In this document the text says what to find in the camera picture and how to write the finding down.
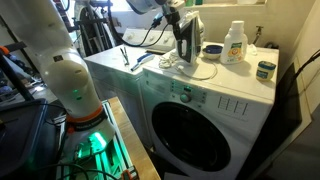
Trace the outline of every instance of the shelf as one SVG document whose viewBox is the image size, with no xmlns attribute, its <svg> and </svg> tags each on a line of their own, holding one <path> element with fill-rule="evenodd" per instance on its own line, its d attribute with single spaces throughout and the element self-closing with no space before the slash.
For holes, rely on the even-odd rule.
<svg viewBox="0 0 320 180">
<path fill-rule="evenodd" d="M 215 10 L 226 10 L 226 9 L 237 9 L 237 10 L 250 10 L 253 12 L 261 12 L 266 9 L 267 0 L 258 1 L 256 4 L 236 4 L 236 3 L 212 3 L 212 4 L 202 4 L 202 5 L 193 5 L 189 7 L 184 7 L 185 10 L 199 10 L 199 11 L 211 11 Z"/>
</svg>

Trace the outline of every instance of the jar lid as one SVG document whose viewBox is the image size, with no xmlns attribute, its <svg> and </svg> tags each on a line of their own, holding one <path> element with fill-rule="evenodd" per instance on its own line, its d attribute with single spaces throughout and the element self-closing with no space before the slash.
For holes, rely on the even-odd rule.
<svg viewBox="0 0 320 180">
<path fill-rule="evenodd" d="M 260 61 L 258 66 L 261 68 L 267 69 L 267 70 L 274 70 L 277 65 L 275 65 L 269 61 Z"/>
</svg>

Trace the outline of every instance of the washer control button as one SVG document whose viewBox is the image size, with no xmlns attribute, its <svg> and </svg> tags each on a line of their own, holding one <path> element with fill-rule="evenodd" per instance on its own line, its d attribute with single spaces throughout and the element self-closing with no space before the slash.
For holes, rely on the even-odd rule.
<svg viewBox="0 0 320 180">
<path fill-rule="evenodd" d="M 181 100 L 183 103 L 188 103 L 188 102 L 191 101 L 191 96 L 188 95 L 188 94 L 183 93 L 183 94 L 180 95 L 180 100 Z"/>
</svg>

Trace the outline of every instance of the bottle label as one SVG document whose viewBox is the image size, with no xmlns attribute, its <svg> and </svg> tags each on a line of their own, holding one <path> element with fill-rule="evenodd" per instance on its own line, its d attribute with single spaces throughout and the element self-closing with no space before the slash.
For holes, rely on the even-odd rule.
<svg viewBox="0 0 320 180">
<path fill-rule="evenodd" d="M 227 62 L 236 62 L 242 60 L 242 52 L 241 52 L 242 43 L 232 43 L 231 48 L 228 52 Z"/>
<path fill-rule="evenodd" d="M 268 78 L 268 72 L 265 71 L 261 71 L 261 70 L 257 70 L 257 74 L 258 77 L 262 78 L 262 79 L 267 79 Z"/>
</svg>

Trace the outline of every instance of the white bottle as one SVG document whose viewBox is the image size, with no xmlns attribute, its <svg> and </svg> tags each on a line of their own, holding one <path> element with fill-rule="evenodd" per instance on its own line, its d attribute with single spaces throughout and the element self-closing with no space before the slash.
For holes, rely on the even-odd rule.
<svg viewBox="0 0 320 180">
<path fill-rule="evenodd" d="M 248 38 L 244 34 L 244 21 L 232 21 L 231 28 L 224 39 L 220 56 L 223 64 L 242 62 L 246 56 Z"/>
</svg>

